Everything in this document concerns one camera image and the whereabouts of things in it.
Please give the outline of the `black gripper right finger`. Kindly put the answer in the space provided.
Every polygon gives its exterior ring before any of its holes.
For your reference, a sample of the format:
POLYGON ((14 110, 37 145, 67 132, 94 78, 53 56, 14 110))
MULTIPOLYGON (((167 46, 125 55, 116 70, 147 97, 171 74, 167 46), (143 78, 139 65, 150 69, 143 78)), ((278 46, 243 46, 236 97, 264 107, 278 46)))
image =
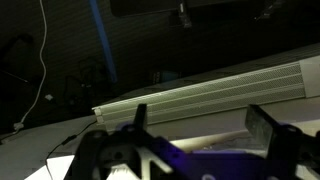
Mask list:
POLYGON ((245 127, 253 138, 267 150, 268 157, 280 155, 282 127, 260 106, 250 104, 247 107, 245 127))

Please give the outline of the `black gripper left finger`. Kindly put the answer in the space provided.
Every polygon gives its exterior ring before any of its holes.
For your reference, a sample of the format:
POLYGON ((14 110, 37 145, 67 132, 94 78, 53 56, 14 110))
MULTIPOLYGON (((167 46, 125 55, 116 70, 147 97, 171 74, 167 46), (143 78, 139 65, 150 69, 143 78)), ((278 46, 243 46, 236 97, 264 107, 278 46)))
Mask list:
POLYGON ((147 105, 139 104, 135 113, 133 126, 136 129, 145 130, 147 128, 147 105))

